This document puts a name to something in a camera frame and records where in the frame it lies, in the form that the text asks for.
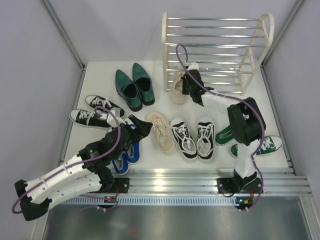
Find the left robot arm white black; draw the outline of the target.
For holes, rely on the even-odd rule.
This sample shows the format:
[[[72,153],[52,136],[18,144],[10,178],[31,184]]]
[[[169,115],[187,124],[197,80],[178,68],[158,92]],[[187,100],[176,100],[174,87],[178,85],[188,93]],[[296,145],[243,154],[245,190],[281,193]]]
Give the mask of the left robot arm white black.
[[[70,160],[33,180],[14,184],[20,206],[19,214],[26,221],[36,220],[60,203],[88,193],[109,193],[114,188],[111,161],[127,152],[133,144],[146,138],[153,127],[130,115],[107,131],[105,136],[89,143]]]

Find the beige lace sneaker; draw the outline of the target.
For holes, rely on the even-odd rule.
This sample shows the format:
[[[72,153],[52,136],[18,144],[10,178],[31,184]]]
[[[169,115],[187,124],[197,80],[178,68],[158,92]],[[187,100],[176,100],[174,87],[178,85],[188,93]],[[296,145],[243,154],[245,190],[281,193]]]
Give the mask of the beige lace sneaker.
[[[148,122],[152,123],[151,132],[157,141],[159,148],[166,155],[173,155],[177,151],[170,124],[164,115],[157,111],[149,112],[146,116]]]
[[[174,74],[174,80],[172,82],[171,100],[174,104],[181,105],[185,102],[186,97],[182,93],[183,91],[183,71],[176,72]]]

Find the blue sneaker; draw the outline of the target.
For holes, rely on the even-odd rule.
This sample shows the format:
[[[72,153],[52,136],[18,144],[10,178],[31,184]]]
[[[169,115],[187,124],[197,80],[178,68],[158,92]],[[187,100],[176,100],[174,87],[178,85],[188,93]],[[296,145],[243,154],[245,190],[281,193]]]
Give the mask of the blue sneaker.
[[[112,159],[111,162],[117,174],[125,175],[129,171],[127,152],[123,152],[117,159]]]
[[[127,117],[124,121],[129,124],[132,129],[136,129],[136,125]],[[140,161],[140,143],[132,143],[126,153],[129,164],[137,164]]]

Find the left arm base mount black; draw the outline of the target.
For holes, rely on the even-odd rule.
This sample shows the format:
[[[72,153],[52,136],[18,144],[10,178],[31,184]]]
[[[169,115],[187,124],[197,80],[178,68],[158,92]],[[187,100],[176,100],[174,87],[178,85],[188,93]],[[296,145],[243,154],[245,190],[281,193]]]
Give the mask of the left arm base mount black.
[[[97,191],[102,194],[126,194],[129,191],[130,179],[127,177],[116,177],[104,180],[101,188]]]

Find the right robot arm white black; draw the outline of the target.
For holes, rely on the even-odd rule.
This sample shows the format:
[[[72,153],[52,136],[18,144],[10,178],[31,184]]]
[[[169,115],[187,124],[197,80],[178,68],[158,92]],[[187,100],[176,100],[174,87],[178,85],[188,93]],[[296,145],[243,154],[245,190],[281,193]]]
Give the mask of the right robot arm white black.
[[[205,87],[200,72],[186,70],[182,77],[182,93],[203,107],[214,109],[228,117],[229,127],[237,142],[237,164],[233,171],[233,186],[240,193],[247,192],[252,183],[261,184],[259,195],[263,193],[264,180],[255,158],[265,137],[266,123],[254,98],[222,94]]]

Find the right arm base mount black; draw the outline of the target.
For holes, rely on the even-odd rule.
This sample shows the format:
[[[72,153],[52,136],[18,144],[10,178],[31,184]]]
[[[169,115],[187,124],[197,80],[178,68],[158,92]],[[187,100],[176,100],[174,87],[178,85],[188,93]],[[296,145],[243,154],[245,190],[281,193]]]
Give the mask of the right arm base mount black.
[[[220,177],[216,180],[218,193],[226,197],[232,197],[235,194],[258,194],[262,188],[260,178],[251,182],[244,182],[241,178]]]

